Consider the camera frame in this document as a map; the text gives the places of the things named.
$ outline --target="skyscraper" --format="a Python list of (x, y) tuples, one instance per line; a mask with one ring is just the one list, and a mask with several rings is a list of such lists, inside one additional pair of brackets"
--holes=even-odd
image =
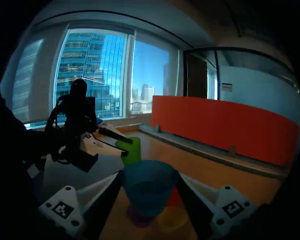
[(148, 85), (143, 84), (142, 85), (142, 91), (141, 91), (141, 100), (146, 100), (148, 98), (148, 91), (147, 91)]
[(152, 97), (154, 96), (154, 87), (148, 87), (147, 84), (142, 85), (141, 100), (146, 102), (152, 102)]
[(148, 91), (147, 101), (148, 102), (152, 102), (152, 97), (154, 96), (155, 88), (154, 87), (150, 87), (150, 88), (147, 89), (147, 91)]
[(138, 89), (137, 88), (133, 88), (132, 89), (132, 98), (134, 100), (138, 100), (139, 99), (139, 96), (138, 96)]
[[(56, 99), (68, 94), (72, 82), (77, 78), (86, 81), (87, 96), (96, 98), (96, 115), (99, 118), (120, 116), (120, 97), (115, 98), (115, 89), (118, 88), (112, 81), (111, 66), (117, 72), (121, 65), (117, 66), (120, 43), (124, 42), (120, 36), (99, 34), (92, 32), (76, 32), (71, 30), (62, 51), (56, 86)], [(117, 49), (109, 60), (110, 50)]]

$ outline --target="blue sky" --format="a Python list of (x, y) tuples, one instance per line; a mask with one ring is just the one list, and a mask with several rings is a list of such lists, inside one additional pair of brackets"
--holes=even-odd
[(169, 63), (169, 52), (153, 45), (136, 41), (134, 47), (132, 87), (138, 88), (139, 95), (141, 95), (143, 84), (155, 87), (155, 94), (162, 95), (163, 66), (167, 63)]

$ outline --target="window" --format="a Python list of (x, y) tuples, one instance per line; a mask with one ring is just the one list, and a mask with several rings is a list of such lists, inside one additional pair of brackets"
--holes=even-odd
[(68, 94), (72, 82), (82, 78), (88, 85), (87, 96), (96, 98), (98, 118), (122, 117), (127, 38), (127, 34), (109, 30), (69, 30), (57, 68), (56, 99)]
[(217, 75), (209, 69), (207, 69), (207, 90), (208, 99), (218, 99)]
[(151, 113), (154, 95), (176, 94), (178, 54), (178, 49), (172, 44), (137, 32), (131, 80), (131, 114)]
[(173, 44), (141, 31), (70, 29), (59, 57), (54, 101), (82, 78), (86, 95), (96, 99), (98, 118), (151, 113), (154, 95), (177, 93), (179, 56)]
[(42, 43), (43, 39), (40, 39), (25, 47), (16, 71), (12, 94), (12, 112), (22, 122), (30, 120), (28, 97), (34, 65)]

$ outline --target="sign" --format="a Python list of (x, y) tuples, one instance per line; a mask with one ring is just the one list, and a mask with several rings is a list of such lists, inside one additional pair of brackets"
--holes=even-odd
[(221, 89), (223, 91), (232, 92), (232, 84), (231, 83), (222, 83)]

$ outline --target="glass building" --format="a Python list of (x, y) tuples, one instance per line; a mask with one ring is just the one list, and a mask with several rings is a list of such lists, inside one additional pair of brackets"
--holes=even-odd
[(60, 56), (56, 100), (69, 94), (72, 82), (82, 78), (88, 85), (87, 96), (96, 98), (98, 118), (122, 116), (120, 88), (125, 42), (124, 36), (102, 30), (100, 33), (70, 30)]

